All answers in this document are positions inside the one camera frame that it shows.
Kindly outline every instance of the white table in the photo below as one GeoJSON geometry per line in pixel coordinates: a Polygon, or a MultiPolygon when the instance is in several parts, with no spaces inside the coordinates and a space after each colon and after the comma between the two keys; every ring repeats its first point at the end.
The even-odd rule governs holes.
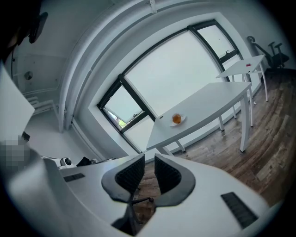
{"type": "Polygon", "coordinates": [[[227,172],[198,162],[166,156],[189,169],[196,179],[192,193],[179,205],[157,207],[140,237],[146,236],[236,236],[242,228],[221,198],[234,192],[258,217],[268,209],[266,201],[227,172]]]}
{"type": "Polygon", "coordinates": [[[125,215],[127,203],[114,201],[102,187],[103,175],[137,155],[126,156],[120,159],[103,162],[94,165],[81,166],[70,169],[61,169],[63,177],[77,173],[85,174],[85,177],[67,183],[75,196],[96,216],[105,222],[112,224],[125,215]]]}
{"type": "Polygon", "coordinates": [[[249,109],[247,90],[250,82],[216,82],[209,83],[193,95],[157,117],[152,128],[146,149],[156,148],[160,153],[171,155],[165,147],[219,118],[220,129],[224,130],[221,115],[240,101],[242,114],[242,137],[240,150],[247,147],[249,135],[249,109]],[[175,113],[186,115],[181,124],[171,127],[175,113]]]}
{"type": "MultiPolygon", "coordinates": [[[[245,81],[245,79],[246,81],[249,81],[247,78],[247,74],[262,73],[264,86],[265,86],[265,98],[266,98],[266,101],[268,101],[266,80],[265,80],[264,70],[261,64],[263,59],[264,59],[264,55],[259,55],[256,57],[251,57],[248,59],[238,61],[235,64],[233,64],[230,68],[226,69],[224,72],[219,74],[216,78],[232,76],[232,82],[234,82],[234,75],[241,74],[243,81],[245,81]],[[260,66],[261,71],[256,71],[256,68],[258,67],[258,65],[260,66]]],[[[251,126],[253,126],[253,93],[251,88],[249,89],[249,92],[250,92],[250,104],[251,104],[251,126]]],[[[236,118],[234,106],[233,106],[233,114],[234,114],[234,118],[236,118]]]]}

